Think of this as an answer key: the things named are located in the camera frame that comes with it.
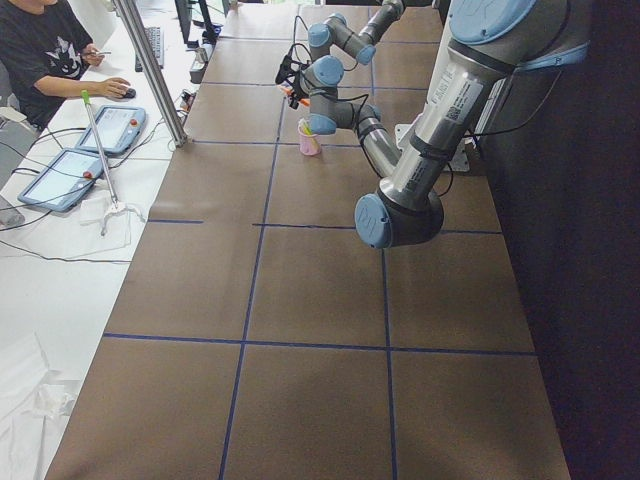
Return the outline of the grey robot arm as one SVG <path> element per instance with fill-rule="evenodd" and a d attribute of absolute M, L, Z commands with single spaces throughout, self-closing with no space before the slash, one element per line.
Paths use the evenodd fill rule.
<path fill-rule="evenodd" d="M 312 132 L 354 131 L 382 177 L 354 213 L 361 240 L 380 249 L 424 243 L 440 231 L 444 213 L 433 186 L 496 82 L 516 71 L 579 63 L 590 42 L 589 1 L 451 2 L 437 55 L 442 70 L 434 73 L 424 109 L 398 147 L 376 108 L 339 99 L 344 69 L 330 50 L 370 63 L 376 43 L 404 11 L 404 2 L 385 1 L 360 32 L 339 14 L 312 25 L 312 62 L 300 79 L 310 99 Z"/>
<path fill-rule="evenodd" d="M 376 45 L 384 33 L 406 10 L 403 1 L 383 1 L 379 10 L 358 32 L 352 30 L 346 18 L 335 13 L 326 20 L 306 28 L 304 43 L 293 39 L 276 74 L 275 84 L 283 91 L 292 109 L 309 106 L 314 91 L 331 92 L 342 81 L 345 68 L 331 54 L 337 48 L 356 65 L 368 65 L 376 53 Z"/>

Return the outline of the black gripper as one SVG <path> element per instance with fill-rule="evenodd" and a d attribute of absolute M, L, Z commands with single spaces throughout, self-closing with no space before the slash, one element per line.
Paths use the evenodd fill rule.
<path fill-rule="evenodd" d="M 304 91 L 306 93 L 306 91 L 302 87 L 302 79 L 303 79 L 303 71 L 299 70 L 297 79 L 296 79 L 294 85 L 291 86 L 291 87 L 299 88 L 300 90 L 302 90 L 302 91 Z"/>

